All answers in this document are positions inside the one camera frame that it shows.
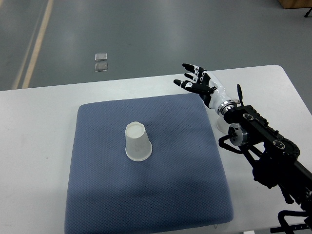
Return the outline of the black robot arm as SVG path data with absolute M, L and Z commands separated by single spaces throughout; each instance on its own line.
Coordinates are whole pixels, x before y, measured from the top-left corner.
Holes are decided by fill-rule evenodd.
M 297 159 L 296 144 L 274 130 L 252 106 L 230 104 L 219 108 L 218 114 L 228 123 L 226 136 L 219 139 L 220 147 L 243 154 L 252 166 L 255 181 L 271 189 L 278 186 L 285 202 L 297 203 L 300 211 L 283 210 L 278 213 L 280 228 L 292 234 L 287 216 L 303 217 L 304 227 L 312 227 L 312 174 Z

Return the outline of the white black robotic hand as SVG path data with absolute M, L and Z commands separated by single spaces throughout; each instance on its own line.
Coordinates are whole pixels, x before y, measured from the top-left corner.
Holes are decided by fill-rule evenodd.
M 190 74 L 184 74 L 187 78 L 185 81 L 175 79 L 175 85 L 198 94 L 206 107 L 214 109 L 220 116 L 237 106 L 235 100 L 227 95 L 224 86 L 211 72 L 197 65 L 184 63 L 182 66 Z

